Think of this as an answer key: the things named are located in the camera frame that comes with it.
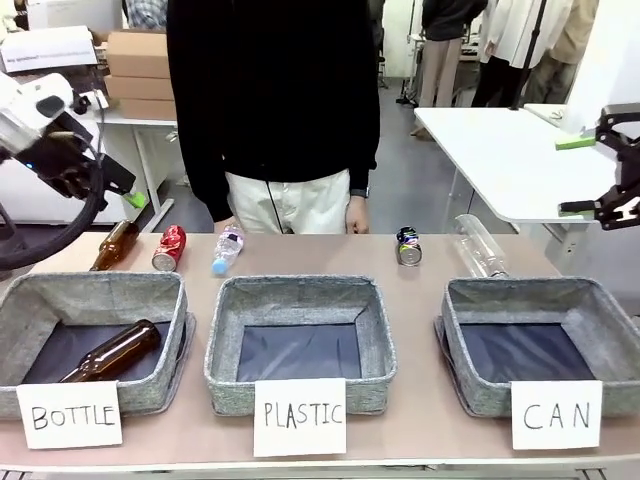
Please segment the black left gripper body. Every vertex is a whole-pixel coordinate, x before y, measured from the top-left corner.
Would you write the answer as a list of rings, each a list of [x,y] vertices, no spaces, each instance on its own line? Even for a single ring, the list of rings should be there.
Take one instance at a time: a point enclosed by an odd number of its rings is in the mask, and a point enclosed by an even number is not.
[[[93,135],[73,116],[62,113],[31,147],[22,152],[22,164],[66,198],[85,200],[91,191],[91,174],[101,158],[104,188],[129,194],[136,177],[105,153],[93,149]]]

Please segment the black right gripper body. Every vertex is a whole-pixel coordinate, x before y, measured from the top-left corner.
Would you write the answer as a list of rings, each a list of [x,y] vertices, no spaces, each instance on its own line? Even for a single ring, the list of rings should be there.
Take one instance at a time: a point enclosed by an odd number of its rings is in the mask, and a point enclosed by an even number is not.
[[[621,200],[628,201],[639,196],[639,138],[618,134],[620,146],[617,150],[619,178],[617,193]]]

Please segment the person's left hand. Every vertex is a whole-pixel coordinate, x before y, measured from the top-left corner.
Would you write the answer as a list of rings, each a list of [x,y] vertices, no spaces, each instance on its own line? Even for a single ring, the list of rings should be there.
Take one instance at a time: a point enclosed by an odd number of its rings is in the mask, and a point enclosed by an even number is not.
[[[361,196],[352,196],[349,200],[346,216],[346,232],[348,234],[368,234],[370,232],[367,199]]]

